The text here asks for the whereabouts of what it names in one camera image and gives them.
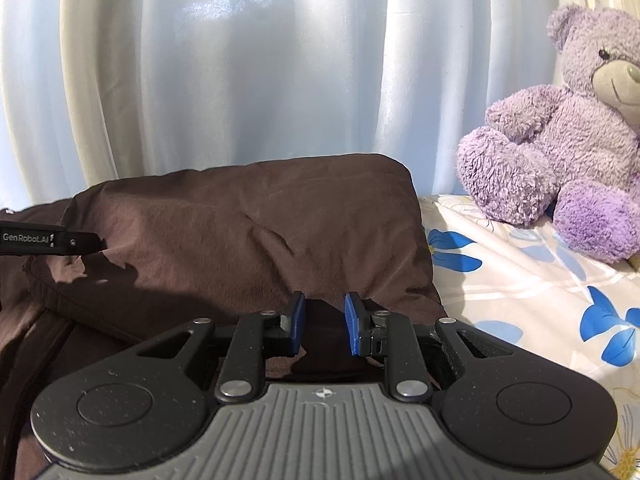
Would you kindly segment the purple teddy bear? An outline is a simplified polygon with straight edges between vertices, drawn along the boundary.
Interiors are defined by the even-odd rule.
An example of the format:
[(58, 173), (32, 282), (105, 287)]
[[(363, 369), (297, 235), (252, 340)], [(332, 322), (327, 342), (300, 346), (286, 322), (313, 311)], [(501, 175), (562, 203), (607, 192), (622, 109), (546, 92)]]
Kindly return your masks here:
[(639, 21), (567, 4), (548, 35), (563, 82), (491, 104), (457, 150), (464, 189), (491, 220), (546, 212), (575, 252), (606, 263), (639, 251)]

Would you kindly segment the pale blue sheer curtain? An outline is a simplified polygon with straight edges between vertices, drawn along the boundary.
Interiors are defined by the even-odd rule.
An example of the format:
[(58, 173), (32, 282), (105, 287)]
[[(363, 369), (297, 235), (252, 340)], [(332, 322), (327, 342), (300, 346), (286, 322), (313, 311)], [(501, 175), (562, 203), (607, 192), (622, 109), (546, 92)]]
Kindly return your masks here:
[(489, 104), (555, 82), (561, 4), (639, 0), (1, 0), (1, 203), (112, 179), (351, 152), (461, 191)]

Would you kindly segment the floral bed sheet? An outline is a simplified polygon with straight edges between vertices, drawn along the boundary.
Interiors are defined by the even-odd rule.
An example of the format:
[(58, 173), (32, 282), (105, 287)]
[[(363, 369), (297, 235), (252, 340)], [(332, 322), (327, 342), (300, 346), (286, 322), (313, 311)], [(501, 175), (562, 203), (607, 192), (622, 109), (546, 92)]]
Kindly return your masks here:
[(618, 413), (601, 464), (638, 478), (638, 264), (573, 252), (547, 218), (528, 229), (491, 221), (466, 196), (420, 206), (446, 311), (600, 382)]

